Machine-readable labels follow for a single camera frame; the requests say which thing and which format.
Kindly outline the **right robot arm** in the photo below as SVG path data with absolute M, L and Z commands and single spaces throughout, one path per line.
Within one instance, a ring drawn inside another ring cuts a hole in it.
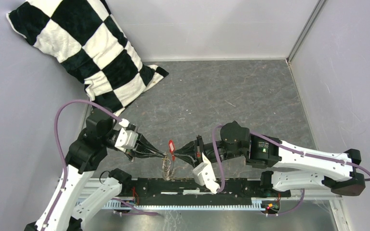
M 366 187 L 360 151 L 329 153 L 300 147 L 265 136 L 237 122 L 217 126 L 219 139 L 205 143 L 201 136 L 180 149 L 168 144 L 173 159 L 193 167 L 195 182 L 212 193 L 225 189 L 225 178 L 216 179 L 212 164 L 244 157 L 247 165 L 262 169 L 259 191 L 264 196 L 294 189 L 329 189 L 343 196 L 358 196 Z

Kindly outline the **small red key tag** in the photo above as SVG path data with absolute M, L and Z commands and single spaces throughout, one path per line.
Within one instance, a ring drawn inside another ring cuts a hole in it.
M 174 143 L 173 143 L 173 141 L 172 141 L 172 140 L 169 140 L 169 142 L 168 142 L 168 146 L 169 146 L 169 152 L 170 152 L 171 154 L 173 154 L 173 153 L 174 153 L 174 151 L 175 151 L 175 145 L 174 145 Z

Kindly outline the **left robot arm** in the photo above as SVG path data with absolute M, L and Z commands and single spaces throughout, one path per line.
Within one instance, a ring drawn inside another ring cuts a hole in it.
M 107 202 L 128 195 L 132 191 L 131 176 L 116 168 L 94 193 L 77 203 L 108 149 L 123 152 L 129 160 L 165 157 L 126 119 L 117 121 L 94 108 L 85 123 L 67 154 L 60 155 L 64 169 L 48 206 L 37 221 L 26 225 L 26 231 L 82 231 Z

